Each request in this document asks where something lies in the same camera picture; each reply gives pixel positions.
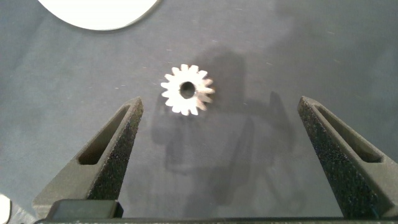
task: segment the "table surface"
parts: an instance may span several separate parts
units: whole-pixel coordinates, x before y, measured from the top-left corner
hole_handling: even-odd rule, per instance
[[[395,0],[167,0],[110,32],[1,0],[0,34],[0,192],[30,213],[137,96],[125,217],[341,216],[297,114],[302,95],[398,160]],[[171,113],[160,96],[182,63],[214,79],[199,116]]]

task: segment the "gear center hole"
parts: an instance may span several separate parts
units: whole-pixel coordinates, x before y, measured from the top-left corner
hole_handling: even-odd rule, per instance
[[[189,99],[195,94],[195,86],[192,82],[185,82],[180,86],[180,94],[184,99]]]

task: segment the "white object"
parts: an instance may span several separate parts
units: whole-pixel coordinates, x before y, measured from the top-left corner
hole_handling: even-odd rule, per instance
[[[140,19],[159,0],[39,0],[61,20],[91,30],[115,30]]]
[[[181,65],[179,68],[173,68],[173,74],[166,74],[165,78],[168,83],[162,83],[162,87],[167,91],[162,93],[162,96],[167,97],[167,106],[172,106],[174,113],[181,113],[185,116],[191,114],[198,115],[197,108],[206,110],[203,102],[211,103],[212,100],[207,94],[214,93],[214,89],[208,88],[213,83],[211,79],[203,79],[206,71],[198,71],[196,65],[188,67],[188,65]]]
[[[5,224],[10,219],[11,201],[6,196],[0,194],[0,224]]]

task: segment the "white plate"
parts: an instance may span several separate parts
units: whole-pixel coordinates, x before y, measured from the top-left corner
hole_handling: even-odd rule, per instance
[[[140,19],[159,0],[39,0],[61,20],[91,30],[115,30]]]
[[[5,224],[10,219],[11,201],[6,196],[0,194],[0,224]]]

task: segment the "gear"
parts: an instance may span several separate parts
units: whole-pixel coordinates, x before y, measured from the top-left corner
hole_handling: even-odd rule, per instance
[[[206,71],[199,71],[196,65],[189,67],[188,65],[181,65],[179,68],[173,68],[173,74],[166,74],[165,78],[168,83],[162,83],[162,87],[167,91],[162,93],[162,96],[168,98],[167,106],[172,106],[174,113],[179,113],[188,116],[189,113],[198,115],[197,108],[206,110],[203,102],[211,103],[212,100],[207,94],[214,93],[214,89],[208,88],[213,83],[211,79],[203,79]]]

